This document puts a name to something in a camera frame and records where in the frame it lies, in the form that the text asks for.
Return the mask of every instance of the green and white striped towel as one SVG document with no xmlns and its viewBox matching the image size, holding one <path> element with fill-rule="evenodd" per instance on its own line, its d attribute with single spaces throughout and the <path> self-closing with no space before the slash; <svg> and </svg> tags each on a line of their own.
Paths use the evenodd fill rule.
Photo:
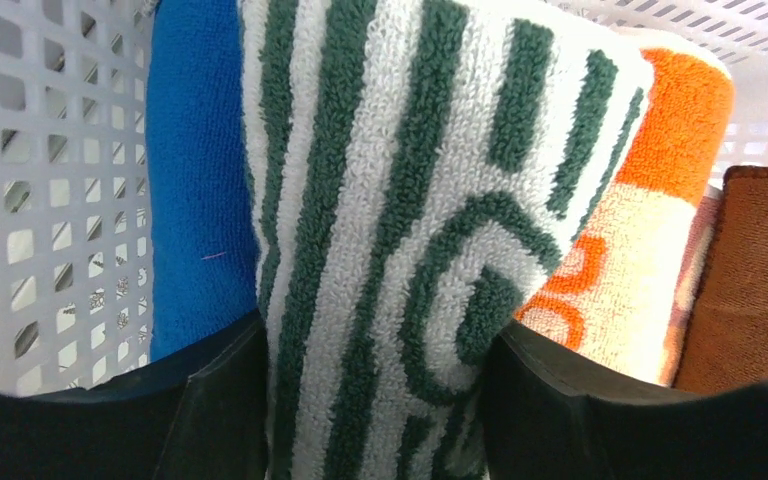
<svg viewBox="0 0 768 480">
<path fill-rule="evenodd" d="M 625 158 L 651 67 L 533 0 L 240 14 L 271 478 L 482 477 L 484 357 Z"/>
</svg>

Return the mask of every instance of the striped towel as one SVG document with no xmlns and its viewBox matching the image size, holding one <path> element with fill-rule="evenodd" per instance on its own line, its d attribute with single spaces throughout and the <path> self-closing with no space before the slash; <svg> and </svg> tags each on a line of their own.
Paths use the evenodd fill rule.
<svg viewBox="0 0 768 480">
<path fill-rule="evenodd" d="M 678 35 L 620 32 L 655 68 L 652 105 L 572 254 L 517 319 L 593 361 L 657 383 L 682 254 L 734 86 L 722 62 Z"/>
<path fill-rule="evenodd" d="M 240 11 L 271 478 L 479 478 L 482 361 L 624 159 L 651 66 L 537 1 Z"/>
<path fill-rule="evenodd" d="M 714 238 L 714 225 L 717 222 L 722 197 L 722 190 L 709 185 L 696 210 L 696 216 L 690 224 L 690 235 L 681 259 L 681 271 L 678 275 L 675 298 L 673 298 L 670 326 L 667 329 L 664 352 L 661 356 L 661 374 L 658 379 L 661 385 L 672 385 L 678 370 L 681 351 L 684 348 L 684 337 L 687 334 L 687 319 L 696 302 L 699 281 L 702 279 L 702 269 L 705 266 L 705 255 Z"/>
</svg>

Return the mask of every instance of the folded towel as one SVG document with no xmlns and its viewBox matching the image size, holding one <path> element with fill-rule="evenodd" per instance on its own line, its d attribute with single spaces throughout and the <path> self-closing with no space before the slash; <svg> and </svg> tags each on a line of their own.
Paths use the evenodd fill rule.
<svg viewBox="0 0 768 480">
<path fill-rule="evenodd" d="M 651 66 L 536 1 L 241 14 L 272 478 L 477 478 L 482 361 L 613 177 Z"/>
<path fill-rule="evenodd" d="M 163 0 L 152 34 L 146 150 L 154 246 L 152 360 L 255 309 L 234 0 Z"/>
<path fill-rule="evenodd" d="M 682 254 L 734 87 L 713 54 L 677 35 L 619 31 L 655 68 L 652 104 L 574 251 L 517 319 L 591 360 L 654 383 Z"/>
<path fill-rule="evenodd" d="M 717 220 L 723 192 L 718 188 L 708 186 L 705 196 L 696 209 L 696 216 L 690 224 L 690 235 L 684 256 L 681 259 L 681 270 L 678 275 L 673 310 L 670 314 L 670 324 L 667 328 L 667 338 L 661 355 L 661 374 L 658 383 L 672 385 L 676 369 L 681 359 L 684 347 L 684 336 L 687 332 L 687 318 L 696 301 L 699 279 L 702 267 L 705 265 L 705 255 L 714 237 L 714 224 Z"/>
<path fill-rule="evenodd" d="M 768 167 L 726 172 L 675 387 L 717 394 L 768 378 Z"/>
</svg>

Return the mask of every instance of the plastic basket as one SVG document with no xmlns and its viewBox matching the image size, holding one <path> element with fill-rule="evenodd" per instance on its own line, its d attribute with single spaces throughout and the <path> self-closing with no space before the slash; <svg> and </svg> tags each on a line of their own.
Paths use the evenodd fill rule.
<svg viewBox="0 0 768 480">
<path fill-rule="evenodd" d="M 133 0 L 0 0 L 0 391 L 147 363 L 144 113 Z"/>
<path fill-rule="evenodd" d="M 738 92 L 711 182 L 768 165 L 768 1 L 551 3 L 709 48 Z M 0 391 L 90 387 L 148 360 L 151 22 L 137 7 L 0 0 Z"/>
</svg>

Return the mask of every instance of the brown towel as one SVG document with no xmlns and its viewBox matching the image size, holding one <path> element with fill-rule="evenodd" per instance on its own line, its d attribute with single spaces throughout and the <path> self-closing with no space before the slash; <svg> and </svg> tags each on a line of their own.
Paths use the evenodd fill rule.
<svg viewBox="0 0 768 480">
<path fill-rule="evenodd" d="M 768 378 L 768 168 L 726 172 L 675 387 L 712 394 Z"/>
</svg>

